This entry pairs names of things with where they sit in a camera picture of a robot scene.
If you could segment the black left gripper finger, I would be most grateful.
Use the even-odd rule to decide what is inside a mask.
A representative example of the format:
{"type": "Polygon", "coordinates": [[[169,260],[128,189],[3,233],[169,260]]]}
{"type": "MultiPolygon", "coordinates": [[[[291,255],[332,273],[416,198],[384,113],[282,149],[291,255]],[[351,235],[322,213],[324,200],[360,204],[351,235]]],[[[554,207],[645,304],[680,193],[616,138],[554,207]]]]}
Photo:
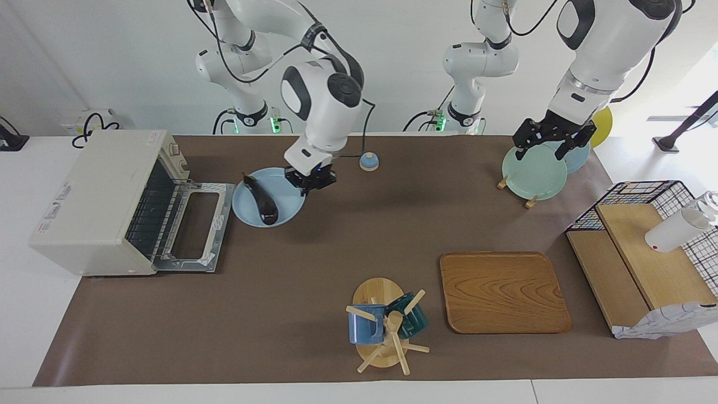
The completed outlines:
{"type": "Polygon", "coordinates": [[[513,135],[513,145],[516,148],[515,157],[521,161],[529,149],[541,145],[540,123],[533,118],[526,118],[513,135]]]}
{"type": "Polygon", "coordinates": [[[574,135],[555,141],[555,158],[564,163],[585,163],[590,153],[590,142],[597,126],[588,123],[574,135]]]}

